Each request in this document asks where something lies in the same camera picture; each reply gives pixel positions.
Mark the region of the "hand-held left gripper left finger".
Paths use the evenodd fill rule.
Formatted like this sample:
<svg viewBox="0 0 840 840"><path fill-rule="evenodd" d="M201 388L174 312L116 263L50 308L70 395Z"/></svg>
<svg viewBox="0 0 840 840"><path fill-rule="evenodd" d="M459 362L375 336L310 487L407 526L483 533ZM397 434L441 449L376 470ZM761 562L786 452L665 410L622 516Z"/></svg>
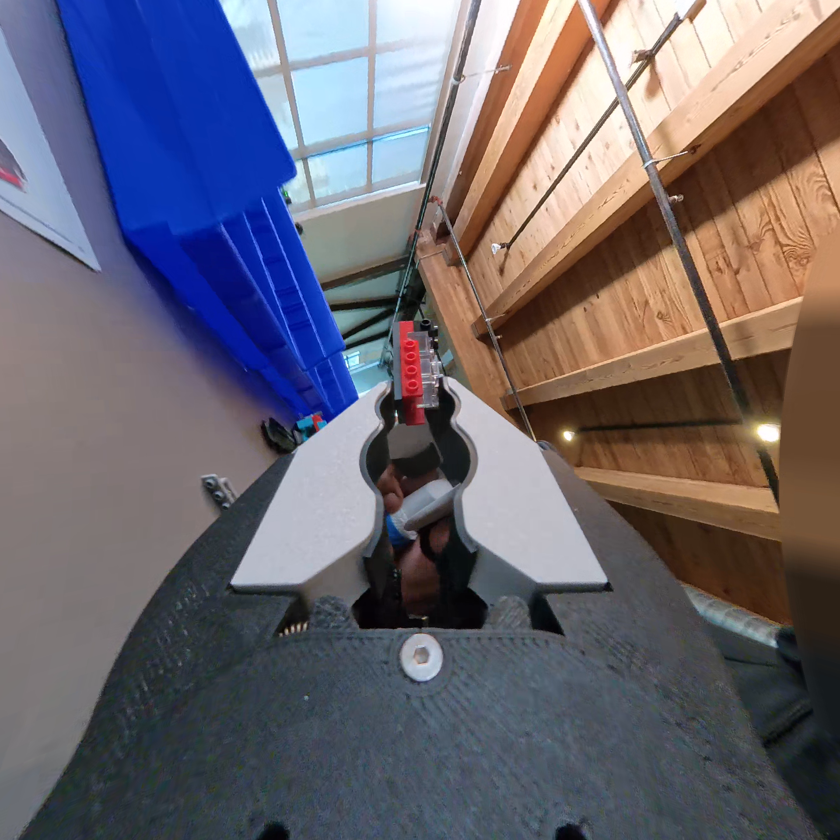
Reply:
<svg viewBox="0 0 840 840"><path fill-rule="evenodd" d="M353 603L385 524L376 483L391 458L391 386L382 382L300 446L230 583L237 593Z"/></svg>

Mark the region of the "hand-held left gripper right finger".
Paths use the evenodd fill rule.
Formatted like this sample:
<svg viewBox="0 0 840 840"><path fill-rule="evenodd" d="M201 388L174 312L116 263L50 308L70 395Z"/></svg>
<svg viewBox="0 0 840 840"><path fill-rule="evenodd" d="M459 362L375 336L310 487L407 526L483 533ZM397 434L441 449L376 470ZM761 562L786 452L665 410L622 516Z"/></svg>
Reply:
<svg viewBox="0 0 840 840"><path fill-rule="evenodd" d="M469 588L488 604L603 591L606 573L547 452L456 380L444 378L444 391L455 404L450 426L469 452L455 495L458 535L475 555Z"/></svg>

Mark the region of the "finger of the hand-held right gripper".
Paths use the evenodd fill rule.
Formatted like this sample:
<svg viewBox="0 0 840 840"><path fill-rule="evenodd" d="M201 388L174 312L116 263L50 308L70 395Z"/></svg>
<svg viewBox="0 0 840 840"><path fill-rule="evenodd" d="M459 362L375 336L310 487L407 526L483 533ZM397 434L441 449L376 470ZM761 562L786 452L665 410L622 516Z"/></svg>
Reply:
<svg viewBox="0 0 840 840"><path fill-rule="evenodd" d="M437 473L442 457L427 425L395 425L388 436L391 462L402 476Z"/></svg>
<svg viewBox="0 0 840 840"><path fill-rule="evenodd" d="M403 500L401 529L419 532L451 517L459 491L460 485L452 485L446 478L436 478L419 487Z"/></svg>

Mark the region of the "red and clear brick assembly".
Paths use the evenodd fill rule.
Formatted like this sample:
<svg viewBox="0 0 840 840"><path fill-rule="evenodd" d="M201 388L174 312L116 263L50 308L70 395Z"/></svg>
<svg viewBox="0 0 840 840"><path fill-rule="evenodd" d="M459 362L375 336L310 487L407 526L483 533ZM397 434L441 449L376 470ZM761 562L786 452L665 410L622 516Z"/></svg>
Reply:
<svg viewBox="0 0 840 840"><path fill-rule="evenodd" d="M437 324L427 318L396 322L392 328L392 378L401 423L409 427L425 424L426 412L439 406L443 375Z"/></svg>

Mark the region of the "large blue plastic bin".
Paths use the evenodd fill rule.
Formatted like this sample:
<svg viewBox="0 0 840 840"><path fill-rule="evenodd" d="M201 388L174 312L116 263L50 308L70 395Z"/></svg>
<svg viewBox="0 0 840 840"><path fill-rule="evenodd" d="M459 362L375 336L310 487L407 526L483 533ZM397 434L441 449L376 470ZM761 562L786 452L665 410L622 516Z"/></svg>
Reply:
<svg viewBox="0 0 840 840"><path fill-rule="evenodd" d="M296 173L219 2L58 2L123 233L190 235Z"/></svg>

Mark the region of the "grey desk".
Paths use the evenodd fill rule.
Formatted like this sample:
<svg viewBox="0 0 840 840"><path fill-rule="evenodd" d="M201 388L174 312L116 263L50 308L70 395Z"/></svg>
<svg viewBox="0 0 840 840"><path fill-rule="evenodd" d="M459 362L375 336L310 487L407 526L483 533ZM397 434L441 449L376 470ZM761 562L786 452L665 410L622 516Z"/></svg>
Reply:
<svg viewBox="0 0 840 840"><path fill-rule="evenodd" d="M66 768L142 610L274 456L275 407L126 246L55 2L2 30L101 270L2 214L2 838Z"/></svg>

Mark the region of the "person's right hand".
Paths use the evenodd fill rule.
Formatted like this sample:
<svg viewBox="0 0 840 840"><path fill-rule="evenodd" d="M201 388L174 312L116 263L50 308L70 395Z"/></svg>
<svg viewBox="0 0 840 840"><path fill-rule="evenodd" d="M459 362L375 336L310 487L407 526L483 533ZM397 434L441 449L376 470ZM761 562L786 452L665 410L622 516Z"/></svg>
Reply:
<svg viewBox="0 0 840 840"><path fill-rule="evenodd" d="M403 500L431 480L443 478L437 473L420 477L404 477L390 464L377 480L382 494L385 514L401 511ZM395 565L401 574L402 603L411 616L430 614L440 595L440 578L437 560L443 555L452 529L451 518L446 518L417 532L413 543L392 543Z"/></svg>

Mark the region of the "short silver ceiling pipe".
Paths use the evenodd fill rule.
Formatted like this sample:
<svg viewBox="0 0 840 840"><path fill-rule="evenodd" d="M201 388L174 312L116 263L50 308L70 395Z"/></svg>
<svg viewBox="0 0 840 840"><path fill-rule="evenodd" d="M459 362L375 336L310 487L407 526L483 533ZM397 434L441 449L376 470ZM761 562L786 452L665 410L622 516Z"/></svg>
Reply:
<svg viewBox="0 0 840 840"><path fill-rule="evenodd" d="M438 207L440 208L442 217L444 219L444 224L446 225L449 236L450 236L450 238L452 240L452 243L455 247L455 252L456 252L457 257L459 259L459 262L460 262L460 264L461 264L461 266L462 266L462 268L465 272L465 276L466 276L467 281L469 283L470 289L472 290L473 295L476 299L476 303L477 303L478 308L479 308L480 320L483 321L484 326L485 326L485 333L486 333L487 337L490 339L493 350L496 352L496 355L498 357L498 361L500 363L501 369L502 369L502 371L505 375L505 378L507 380L508 390L510 391L511 396L513 396L513 400L514 400L514 403L516 405L516 408L518 409L520 419L522 420L523 425L525 426L526 432L530 436L531 440L534 443L537 443L538 439L536 437L536 434L533 431L531 422L529 420L529 415L527 414L527 412L525 410L525 407L522 404L522 401L521 401L519 393L518 393L518 389L513 383L513 380L511 378L511 373L510 373L510 370L508 368L507 361L505 359L504 353L503 353L503 351L501 349L501 346L500 346L500 343L499 343L498 336L493 329L493 325L492 325L491 320L487 316L487 310L485 309L485 307L483 305L483 302L480 299L480 294L478 293L476 283L474 282L473 277L471 276L467 259L464 256L464 253L463 253L463 251L460 247L460 244L459 244L459 241L458 241L457 237L455 236L454 226L453 226L453 224L452 224L452 222L451 222L451 220L450 220L450 218L447 214L447 211L445 209L445 205L444 205L442 199L439 196L432 196L432 201L434 201L438 205Z"/></svg>

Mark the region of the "ribbed blue parts bin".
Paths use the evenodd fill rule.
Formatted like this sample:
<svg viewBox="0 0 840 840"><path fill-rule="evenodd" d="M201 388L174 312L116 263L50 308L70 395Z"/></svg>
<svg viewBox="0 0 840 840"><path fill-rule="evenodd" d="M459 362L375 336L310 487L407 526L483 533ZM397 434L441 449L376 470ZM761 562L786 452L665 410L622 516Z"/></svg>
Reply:
<svg viewBox="0 0 840 840"><path fill-rule="evenodd" d="M357 400L345 343L282 186L185 234L138 194L113 201L127 242L288 413L331 420Z"/></svg>

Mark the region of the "person's dark jacket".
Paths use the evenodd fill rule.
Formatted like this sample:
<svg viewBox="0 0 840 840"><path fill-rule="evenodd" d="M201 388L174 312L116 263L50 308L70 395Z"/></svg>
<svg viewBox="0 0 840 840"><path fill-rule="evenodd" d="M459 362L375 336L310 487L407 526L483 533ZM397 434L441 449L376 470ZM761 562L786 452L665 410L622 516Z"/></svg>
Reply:
<svg viewBox="0 0 840 840"><path fill-rule="evenodd" d="M711 625L753 729L824 838L839 838L839 741L817 722L790 626L774 645Z"/></svg>

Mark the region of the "black ceiling pipe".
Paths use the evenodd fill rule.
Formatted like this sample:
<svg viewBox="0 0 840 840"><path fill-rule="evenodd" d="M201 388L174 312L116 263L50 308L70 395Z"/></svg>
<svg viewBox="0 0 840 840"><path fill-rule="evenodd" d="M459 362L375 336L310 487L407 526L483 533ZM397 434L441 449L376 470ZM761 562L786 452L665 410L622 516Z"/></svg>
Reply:
<svg viewBox="0 0 840 840"><path fill-rule="evenodd" d="M457 101L459 87L461 85L462 77L464 76L466 62L469 55L469 49L471 47L471 42L474 38L476 23L478 15L480 13L481 5L481 1L471 1L469 3L467 17L465 21L465 28L463 31L460 46L458 48L458 55L455 62L455 68L448 75L448 81L446 85L447 97L444 104L443 117L440 121L439 132L437 134L437 140L434 146L430 171L426 179L426 186L424 188L423 197L418 209L418 216L416 218L412 236L409 239L408 257L406 259L401 284L399 286L396 303L394 306L394 312L392 315L391 322L392 327L396 325L396 322L400 315L400 310L402 308L403 300L406 295L408 283L413 273L413 262L417 251L418 239L420 234L422 233L424 217L426 214L427 206L429 205L431 200L434 180L437 175L439 163L443 155L444 145L447 138L448 126L450 124L453 112L455 110L455 104Z"/></svg>

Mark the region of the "large paned window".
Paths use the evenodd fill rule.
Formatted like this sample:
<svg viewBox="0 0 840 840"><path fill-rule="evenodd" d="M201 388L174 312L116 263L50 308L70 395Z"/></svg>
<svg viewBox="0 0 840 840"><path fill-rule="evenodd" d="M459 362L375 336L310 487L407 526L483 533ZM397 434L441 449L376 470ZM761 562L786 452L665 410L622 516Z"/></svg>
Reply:
<svg viewBox="0 0 840 840"><path fill-rule="evenodd" d="M467 2L220 4L295 162L294 214L422 182Z"/></svg>

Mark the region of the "toy brick instruction booklet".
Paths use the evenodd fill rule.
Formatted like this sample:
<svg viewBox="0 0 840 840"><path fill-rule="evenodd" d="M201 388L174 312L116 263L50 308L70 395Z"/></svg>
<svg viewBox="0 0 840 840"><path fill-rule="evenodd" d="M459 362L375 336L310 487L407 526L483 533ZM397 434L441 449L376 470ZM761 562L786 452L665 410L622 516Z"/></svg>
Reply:
<svg viewBox="0 0 840 840"><path fill-rule="evenodd" d="M92 270L101 270L5 35L1 35L1 210Z"/></svg>

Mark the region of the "thin conduit with junction boxes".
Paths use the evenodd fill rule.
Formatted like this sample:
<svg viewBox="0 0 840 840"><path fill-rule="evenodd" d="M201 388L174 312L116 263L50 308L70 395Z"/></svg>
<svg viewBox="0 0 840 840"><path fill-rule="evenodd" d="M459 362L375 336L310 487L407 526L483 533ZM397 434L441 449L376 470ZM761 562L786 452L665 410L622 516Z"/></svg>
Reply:
<svg viewBox="0 0 840 840"><path fill-rule="evenodd" d="M624 94L622 96L616 95L614 99L610 102L610 104L606 107L601 116L598 118L598 120L595 121L591 130L588 132L588 134L585 135L582 142L574 149L570 158L563 165L562 169L560 169L560 172L553 179L546 191L541 195L540 199L532 208L528 216L526 216L525 219L520 223L517 230L509 237L509 240L507 242L504 242L509 243L509 248L507 250L502 250L503 252L509 252L510 248L517 242L518 238L523 233L525 228L534 219L537 212L544 206L544 204L546 204L549 197L553 194L553 192L556 190L559 184L561 184L565 176L567 176L567 174L571 172L572 167L574 167L575 163L582 157L583 153L587 151L590 143L595 139L596 135L605 126L609 118L621 106L622 101L624 99L628 99L628 92L639 81L646 69L653 65L658 53L661 51L662 48L665 47L665 45L676 32L678 27L681 26L681 24L686 19L693 18L697 14L697 10L702 4L703 2L701 1L674 2L675 14L668 21L666 27L656 38L655 42L650 47L644 49L637 49L633 52L633 72L623 82L623 88L625 90Z"/></svg>

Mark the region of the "silver air duct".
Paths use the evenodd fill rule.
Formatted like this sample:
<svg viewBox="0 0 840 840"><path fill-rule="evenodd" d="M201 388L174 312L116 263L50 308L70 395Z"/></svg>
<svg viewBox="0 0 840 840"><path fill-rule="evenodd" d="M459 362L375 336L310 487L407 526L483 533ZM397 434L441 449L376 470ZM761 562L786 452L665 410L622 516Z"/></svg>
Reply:
<svg viewBox="0 0 840 840"><path fill-rule="evenodd" d="M780 624L725 602L693 585L683 583L682 587L695 610L708 623L765 647L778 647Z"/></svg>

